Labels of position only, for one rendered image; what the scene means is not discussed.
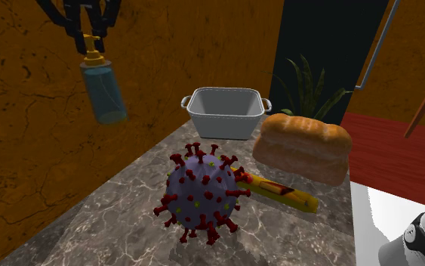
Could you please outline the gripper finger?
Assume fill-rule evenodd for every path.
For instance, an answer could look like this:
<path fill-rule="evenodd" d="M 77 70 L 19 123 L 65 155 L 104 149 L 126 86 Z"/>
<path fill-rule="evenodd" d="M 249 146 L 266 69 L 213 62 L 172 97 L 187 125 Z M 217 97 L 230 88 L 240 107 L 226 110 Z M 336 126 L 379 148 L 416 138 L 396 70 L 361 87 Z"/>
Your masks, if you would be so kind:
<path fill-rule="evenodd" d="M 75 41 L 78 53 L 85 52 L 85 41 L 81 30 L 80 1 L 62 0 L 65 15 L 62 15 L 51 0 L 35 0 L 48 18 L 56 25 L 65 29 L 66 34 Z"/>
<path fill-rule="evenodd" d="M 105 8 L 101 13 L 100 0 L 90 0 L 91 7 L 88 9 L 88 17 L 92 27 L 92 35 L 100 38 L 95 41 L 96 49 L 104 53 L 103 38 L 107 36 L 107 29 L 114 27 L 119 14 L 121 0 L 104 0 Z"/>

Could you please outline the purple spiky ball red spikes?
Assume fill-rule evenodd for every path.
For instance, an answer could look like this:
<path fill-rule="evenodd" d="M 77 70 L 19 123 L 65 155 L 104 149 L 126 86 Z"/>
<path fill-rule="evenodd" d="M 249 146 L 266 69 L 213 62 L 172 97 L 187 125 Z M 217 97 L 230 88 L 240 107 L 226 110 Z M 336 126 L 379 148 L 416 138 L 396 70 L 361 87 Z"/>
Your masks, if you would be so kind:
<path fill-rule="evenodd" d="M 217 156 L 218 146 L 213 144 L 211 152 L 200 149 L 201 144 L 186 144 L 187 153 L 175 153 L 170 160 L 175 163 L 172 172 L 167 173 L 165 195 L 161 198 L 161 206 L 153 209 L 155 215 L 164 211 L 171 213 L 165 226 L 179 224 L 184 227 L 180 238 L 186 243 L 188 238 L 197 237 L 196 232 L 207 233 L 207 244 L 213 245 L 220 238 L 217 229 L 223 225 L 231 233 L 238 230 L 230 216 L 240 210 L 237 200 L 240 196 L 249 197 L 251 191 L 240 190 L 237 183 L 245 181 L 245 170 L 236 170 L 231 165 L 238 160 L 236 156 Z"/>

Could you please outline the blue bottle with yellow pump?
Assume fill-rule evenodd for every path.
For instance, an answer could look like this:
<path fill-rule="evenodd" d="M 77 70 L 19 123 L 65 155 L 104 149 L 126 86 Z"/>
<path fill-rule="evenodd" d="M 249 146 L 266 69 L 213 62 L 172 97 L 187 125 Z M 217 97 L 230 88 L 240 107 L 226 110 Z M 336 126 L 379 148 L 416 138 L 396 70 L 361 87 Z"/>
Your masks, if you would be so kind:
<path fill-rule="evenodd" d="M 100 40 L 99 36 L 84 34 L 83 37 L 87 54 L 80 64 L 80 70 L 95 119 L 102 125 L 123 122 L 128 114 L 112 62 L 95 48 L 95 42 Z"/>

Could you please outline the yellow flat bar with red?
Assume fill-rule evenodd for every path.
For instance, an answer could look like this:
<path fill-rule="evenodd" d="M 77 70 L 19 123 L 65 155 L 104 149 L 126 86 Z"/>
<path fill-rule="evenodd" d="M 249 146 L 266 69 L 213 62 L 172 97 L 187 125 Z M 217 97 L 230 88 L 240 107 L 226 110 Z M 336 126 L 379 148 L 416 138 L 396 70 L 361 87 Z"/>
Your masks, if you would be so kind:
<path fill-rule="evenodd" d="M 317 211 L 319 201 L 306 192 L 295 190 L 294 188 L 247 172 L 241 173 L 240 176 L 244 177 L 244 179 L 237 183 L 239 187 L 249 189 L 254 193 L 258 193 L 302 212 L 316 213 Z"/>

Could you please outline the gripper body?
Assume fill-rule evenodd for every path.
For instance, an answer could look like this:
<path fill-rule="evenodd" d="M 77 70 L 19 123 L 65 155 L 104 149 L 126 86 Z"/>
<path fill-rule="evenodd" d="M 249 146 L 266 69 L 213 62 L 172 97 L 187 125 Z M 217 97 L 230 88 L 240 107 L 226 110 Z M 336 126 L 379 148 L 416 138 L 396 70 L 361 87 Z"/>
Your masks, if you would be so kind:
<path fill-rule="evenodd" d="M 95 6 L 100 6 L 100 0 L 64 0 L 65 5 L 75 5 L 93 8 Z"/>

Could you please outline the green leafy plant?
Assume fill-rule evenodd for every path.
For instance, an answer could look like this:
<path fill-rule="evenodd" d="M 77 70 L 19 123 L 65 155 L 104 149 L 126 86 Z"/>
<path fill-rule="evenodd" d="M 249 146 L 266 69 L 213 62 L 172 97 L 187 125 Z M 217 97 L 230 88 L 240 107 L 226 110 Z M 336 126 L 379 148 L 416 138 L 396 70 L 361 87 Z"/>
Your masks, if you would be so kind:
<path fill-rule="evenodd" d="M 281 111 L 289 116 L 303 116 L 307 118 L 316 119 L 322 121 L 328 111 L 339 102 L 339 100 L 345 94 L 351 94 L 351 91 L 347 91 L 345 88 L 338 89 L 333 95 L 326 100 L 326 102 L 320 107 L 318 112 L 315 112 L 316 104 L 319 101 L 319 98 L 322 93 L 322 89 L 325 84 L 325 69 L 322 69 L 318 82 L 316 86 L 313 85 L 313 75 L 310 69 L 310 65 L 307 59 L 301 54 L 300 59 L 303 62 L 303 70 L 292 60 L 287 58 L 287 60 L 293 65 L 295 72 L 297 74 L 297 90 L 299 96 L 299 110 L 294 106 L 294 102 L 291 96 L 291 90 L 285 84 L 285 82 L 277 76 L 275 73 L 267 72 L 265 73 L 272 75 L 276 78 L 282 87 L 285 89 L 285 93 L 288 97 L 289 103 L 291 105 L 290 109 L 281 109 Z"/>

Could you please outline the brown bread loaf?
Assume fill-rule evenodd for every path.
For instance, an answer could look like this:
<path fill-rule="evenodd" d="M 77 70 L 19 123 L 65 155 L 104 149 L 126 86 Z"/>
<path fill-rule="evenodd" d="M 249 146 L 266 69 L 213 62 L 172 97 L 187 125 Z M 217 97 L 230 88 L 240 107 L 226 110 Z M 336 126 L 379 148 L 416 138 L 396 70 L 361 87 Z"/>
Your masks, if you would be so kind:
<path fill-rule="evenodd" d="M 352 145 L 339 125 L 276 113 L 264 120 L 252 156 L 284 172 L 339 186 L 349 169 Z"/>

